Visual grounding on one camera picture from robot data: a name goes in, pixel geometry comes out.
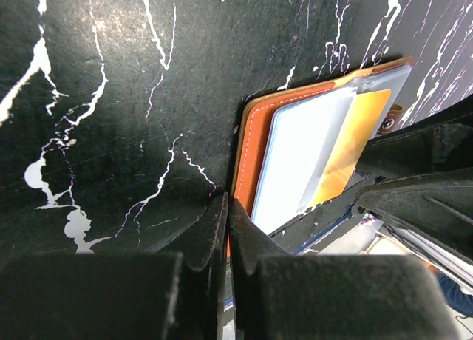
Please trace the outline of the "brown leather card holder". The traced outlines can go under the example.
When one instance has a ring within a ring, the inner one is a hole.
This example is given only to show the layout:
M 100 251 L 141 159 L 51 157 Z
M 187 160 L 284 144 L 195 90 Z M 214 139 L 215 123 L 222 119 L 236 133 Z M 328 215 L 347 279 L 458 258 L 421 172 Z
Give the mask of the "brown leather card holder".
M 355 95 L 391 91 L 370 140 L 396 127 L 403 114 L 396 99 L 414 64 L 411 57 L 399 58 L 339 78 L 278 91 L 247 104 L 231 193 L 257 228 L 272 234 L 316 207 L 307 204 Z

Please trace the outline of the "gold credit card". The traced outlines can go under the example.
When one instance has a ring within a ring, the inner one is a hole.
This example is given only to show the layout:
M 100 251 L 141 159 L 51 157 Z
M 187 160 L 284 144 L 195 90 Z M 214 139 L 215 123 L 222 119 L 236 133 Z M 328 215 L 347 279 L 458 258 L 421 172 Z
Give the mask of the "gold credit card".
M 355 95 L 307 207 L 331 200 L 344 191 L 390 95 L 389 89 Z

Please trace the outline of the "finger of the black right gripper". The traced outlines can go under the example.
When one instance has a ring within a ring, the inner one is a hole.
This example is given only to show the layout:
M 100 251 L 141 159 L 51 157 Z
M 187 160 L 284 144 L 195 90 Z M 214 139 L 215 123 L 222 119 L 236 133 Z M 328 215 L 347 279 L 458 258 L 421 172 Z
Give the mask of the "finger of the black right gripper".
M 472 263 L 472 169 L 436 172 L 361 189 L 355 204 Z
M 404 129 L 370 140 L 356 168 L 401 178 L 472 167 L 472 96 Z

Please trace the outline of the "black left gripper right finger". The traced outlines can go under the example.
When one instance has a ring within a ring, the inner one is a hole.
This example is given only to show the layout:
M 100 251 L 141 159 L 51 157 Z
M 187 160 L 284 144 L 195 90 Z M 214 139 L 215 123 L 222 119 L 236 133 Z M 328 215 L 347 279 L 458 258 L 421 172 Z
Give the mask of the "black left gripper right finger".
M 294 256 L 228 211 L 238 339 L 456 339 L 435 278 L 410 256 Z

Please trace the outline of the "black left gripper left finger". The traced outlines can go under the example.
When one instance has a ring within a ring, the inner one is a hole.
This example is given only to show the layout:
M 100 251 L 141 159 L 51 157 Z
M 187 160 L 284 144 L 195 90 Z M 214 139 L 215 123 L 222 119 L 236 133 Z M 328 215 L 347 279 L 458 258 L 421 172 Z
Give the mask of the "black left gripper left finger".
M 221 339 L 228 194 L 159 251 L 24 256 L 1 270 L 3 339 Z

